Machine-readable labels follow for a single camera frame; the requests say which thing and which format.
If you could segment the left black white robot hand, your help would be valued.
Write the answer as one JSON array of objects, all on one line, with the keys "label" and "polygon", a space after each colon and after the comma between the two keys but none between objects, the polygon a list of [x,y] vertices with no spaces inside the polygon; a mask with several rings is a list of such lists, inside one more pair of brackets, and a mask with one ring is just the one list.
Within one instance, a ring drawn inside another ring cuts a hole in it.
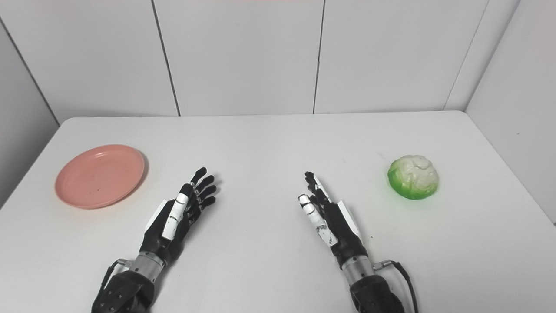
[{"label": "left black white robot hand", "polygon": [[154,254],[166,263],[175,261],[192,225],[216,202],[216,191],[215,177],[200,168],[175,198],[162,201],[147,224],[139,252]]}]

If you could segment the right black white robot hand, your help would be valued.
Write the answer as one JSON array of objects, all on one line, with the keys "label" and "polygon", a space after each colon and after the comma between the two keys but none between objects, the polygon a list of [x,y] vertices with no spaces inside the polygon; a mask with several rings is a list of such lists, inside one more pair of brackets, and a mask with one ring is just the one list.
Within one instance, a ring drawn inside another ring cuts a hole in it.
[{"label": "right black white robot hand", "polygon": [[302,194],[298,202],[308,216],[318,236],[331,249],[341,269],[368,257],[360,239],[359,230],[345,204],[333,202],[324,186],[313,172],[305,172],[310,195]]}]

